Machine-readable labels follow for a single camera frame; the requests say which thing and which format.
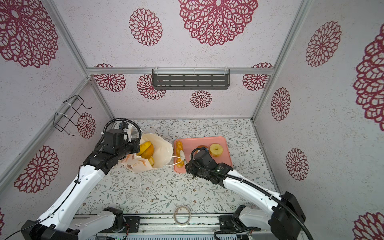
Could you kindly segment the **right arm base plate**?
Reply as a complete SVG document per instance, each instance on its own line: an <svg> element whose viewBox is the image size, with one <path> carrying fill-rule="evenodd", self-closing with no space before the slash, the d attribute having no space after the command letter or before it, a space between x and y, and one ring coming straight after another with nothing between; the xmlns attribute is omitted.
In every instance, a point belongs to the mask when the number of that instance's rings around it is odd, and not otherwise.
<svg viewBox="0 0 384 240"><path fill-rule="evenodd" d="M240 230L238 224L235 223L235 219L230 215L219 216L220 231L233 232Z"/></svg>

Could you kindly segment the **yellow ring-shaped fake bread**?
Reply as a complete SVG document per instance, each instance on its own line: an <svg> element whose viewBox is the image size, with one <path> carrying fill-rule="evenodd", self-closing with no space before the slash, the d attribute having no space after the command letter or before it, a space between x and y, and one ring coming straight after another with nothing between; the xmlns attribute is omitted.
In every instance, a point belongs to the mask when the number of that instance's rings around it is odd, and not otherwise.
<svg viewBox="0 0 384 240"><path fill-rule="evenodd" d="M212 144L209 147L209 152L212 157L220 157L224 152L224 148L220 144Z"/></svg>

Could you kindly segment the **white paper bag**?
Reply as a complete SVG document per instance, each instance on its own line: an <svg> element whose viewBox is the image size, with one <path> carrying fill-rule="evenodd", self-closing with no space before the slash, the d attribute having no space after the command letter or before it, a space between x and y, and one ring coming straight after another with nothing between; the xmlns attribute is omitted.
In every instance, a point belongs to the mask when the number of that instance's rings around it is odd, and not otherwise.
<svg viewBox="0 0 384 240"><path fill-rule="evenodd" d="M182 158L174 156L174 149L171 143L165 141L156 134L144 134L140 144L150 142L148 155L139 156L138 154L129 154L123 160L119 161L119 165L124 166L133 173L143 173L151 170L160 169L162 167L170 167L182 162Z"/></svg>

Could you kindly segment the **yellow fake croissant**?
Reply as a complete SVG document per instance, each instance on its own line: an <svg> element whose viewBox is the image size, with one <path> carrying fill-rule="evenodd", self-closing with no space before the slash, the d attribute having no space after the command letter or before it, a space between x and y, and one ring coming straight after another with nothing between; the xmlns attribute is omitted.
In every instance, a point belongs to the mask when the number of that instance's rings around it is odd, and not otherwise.
<svg viewBox="0 0 384 240"><path fill-rule="evenodd" d="M147 159L150 165L153 166L155 164L155 161L153 158L154 151L155 151L154 145L150 141L147 141L140 145L140 151L139 153L137 153L137 156L143 159Z"/></svg>

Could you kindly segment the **steel tongs cream tips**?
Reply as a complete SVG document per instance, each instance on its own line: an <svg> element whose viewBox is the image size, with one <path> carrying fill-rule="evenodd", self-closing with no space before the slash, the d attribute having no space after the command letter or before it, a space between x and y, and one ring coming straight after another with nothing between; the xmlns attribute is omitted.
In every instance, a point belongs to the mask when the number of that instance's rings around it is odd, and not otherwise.
<svg viewBox="0 0 384 240"><path fill-rule="evenodd" d="M180 158L181 158L181 161L177 164L177 166L179 168L182 168L182 167L184 167L188 163L186 161L186 156L185 156L184 151L180 151Z"/></svg>

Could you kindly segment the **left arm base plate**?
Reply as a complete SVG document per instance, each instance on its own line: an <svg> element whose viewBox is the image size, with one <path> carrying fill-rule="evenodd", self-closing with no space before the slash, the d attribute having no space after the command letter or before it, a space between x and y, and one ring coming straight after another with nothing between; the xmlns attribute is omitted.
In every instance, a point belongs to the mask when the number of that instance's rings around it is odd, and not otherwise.
<svg viewBox="0 0 384 240"><path fill-rule="evenodd" d="M137 233L140 227L141 217L139 216L124 216L124 233Z"/></svg>

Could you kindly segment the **long twisted fake bread stick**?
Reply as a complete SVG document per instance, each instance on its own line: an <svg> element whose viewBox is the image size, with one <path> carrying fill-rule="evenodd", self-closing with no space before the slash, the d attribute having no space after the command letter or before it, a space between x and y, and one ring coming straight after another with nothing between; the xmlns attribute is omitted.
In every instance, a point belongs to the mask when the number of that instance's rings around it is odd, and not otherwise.
<svg viewBox="0 0 384 240"><path fill-rule="evenodd" d="M182 168L184 166L184 158L182 158L181 151L183 151L183 143L181 141L176 141L176 156L178 168Z"/></svg>

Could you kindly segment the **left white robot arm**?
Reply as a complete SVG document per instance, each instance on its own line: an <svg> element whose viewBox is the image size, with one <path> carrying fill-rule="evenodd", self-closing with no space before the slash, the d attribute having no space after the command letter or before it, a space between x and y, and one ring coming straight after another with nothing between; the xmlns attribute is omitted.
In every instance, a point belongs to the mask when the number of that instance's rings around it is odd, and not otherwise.
<svg viewBox="0 0 384 240"><path fill-rule="evenodd" d="M76 222L73 220L90 191L129 154L140 151L139 144L108 148L106 152L92 151L79 167L74 181L55 203L36 221L28 220L21 228L25 240L85 240L104 230L121 232L125 218L121 210L105 208L101 213Z"/></svg>

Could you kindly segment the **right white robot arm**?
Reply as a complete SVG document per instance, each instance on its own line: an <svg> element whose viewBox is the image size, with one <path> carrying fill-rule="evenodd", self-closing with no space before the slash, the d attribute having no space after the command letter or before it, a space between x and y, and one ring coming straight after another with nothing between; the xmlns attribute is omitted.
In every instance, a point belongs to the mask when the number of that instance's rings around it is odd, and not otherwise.
<svg viewBox="0 0 384 240"><path fill-rule="evenodd" d="M215 161L204 166L196 161L186 164L187 173L193 177L205 179L215 185L239 194L241 197L259 207L263 212L255 220L246 221L246 209L242 209L238 219L250 228L270 228L279 240L296 240L303 231L309 240L313 239L305 226L306 216L297 200L290 192L280 194L265 189L243 177L231 166Z"/></svg>

